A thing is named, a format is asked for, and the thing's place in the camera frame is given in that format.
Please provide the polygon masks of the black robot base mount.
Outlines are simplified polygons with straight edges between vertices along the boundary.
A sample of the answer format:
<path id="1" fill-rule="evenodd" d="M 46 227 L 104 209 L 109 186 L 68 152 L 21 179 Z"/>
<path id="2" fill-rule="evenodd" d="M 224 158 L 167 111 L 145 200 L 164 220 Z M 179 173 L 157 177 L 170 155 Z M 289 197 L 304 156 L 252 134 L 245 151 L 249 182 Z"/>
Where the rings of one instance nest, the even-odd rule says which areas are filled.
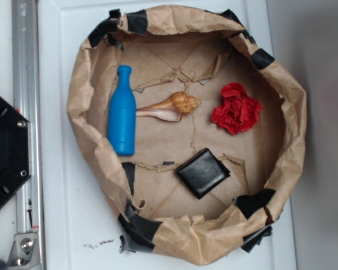
<path id="1" fill-rule="evenodd" d="M 29 122 L 0 96 L 0 210 L 30 177 Z"/>

